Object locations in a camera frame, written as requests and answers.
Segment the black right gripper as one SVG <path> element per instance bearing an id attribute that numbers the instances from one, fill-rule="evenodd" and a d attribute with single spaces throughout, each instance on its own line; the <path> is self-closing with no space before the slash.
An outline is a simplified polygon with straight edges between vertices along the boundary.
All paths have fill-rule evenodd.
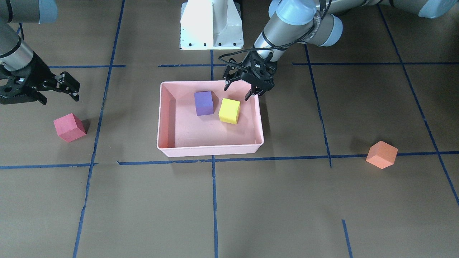
<path id="1" fill-rule="evenodd" d="M 47 98 L 39 93 L 40 90 L 65 93 L 75 102 L 79 101 L 79 81 L 66 71 L 54 76 L 37 54 L 33 54 L 26 67 L 16 71 L 8 71 L 2 64 L 0 78 L 6 80 L 6 84 L 0 88 L 0 103 L 3 105 L 34 101 L 45 105 Z"/>

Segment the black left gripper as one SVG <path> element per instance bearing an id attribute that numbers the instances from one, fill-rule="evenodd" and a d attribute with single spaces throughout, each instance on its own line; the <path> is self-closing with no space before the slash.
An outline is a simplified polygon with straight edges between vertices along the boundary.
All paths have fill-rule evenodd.
<path id="1" fill-rule="evenodd" d="M 228 90 L 231 83 L 242 80 L 251 85 L 245 95 L 245 101 L 253 95 L 263 95 L 274 88 L 274 74 L 277 62 L 272 62 L 274 51 L 268 51 L 266 58 L 261 57 L 257 51 L 249 51 L 241 63 L 228 63 L 223 72 L 225 80 L 224 91 Z"/>

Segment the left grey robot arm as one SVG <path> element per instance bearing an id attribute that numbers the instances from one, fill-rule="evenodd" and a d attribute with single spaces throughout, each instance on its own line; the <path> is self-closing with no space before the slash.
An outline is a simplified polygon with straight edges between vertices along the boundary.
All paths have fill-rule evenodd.
<path id="1" fill-rule="evenodd" d="M 246 57 L 225 61 L 224 90 L 243 80 L 251 85 L 245 100 L 263 95 L 274 88 L 277 62 L 296 43 L 332 46 L 343 32 L 337 14 L 366 5 L 388 5 L 422 18 L 434 19 L 447 13 L 454 0 L 273 0 L 269 21 Z"/>

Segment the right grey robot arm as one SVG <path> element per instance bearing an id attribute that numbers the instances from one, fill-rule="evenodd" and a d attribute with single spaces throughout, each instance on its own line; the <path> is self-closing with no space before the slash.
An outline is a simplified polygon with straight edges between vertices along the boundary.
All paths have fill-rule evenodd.
<path id="1" fill-rule="evenodd" d="M 54 0 L 2 0 L 0 2 L 0 62 L 2 105 L 38 101 L 45 105 L 42 91 L 52 90 L 79 101 L 80 83 L 70 73 L 51 72 L 49 66 L 28 46 L 24 23 L 53 23 L 58 17 Z"/>

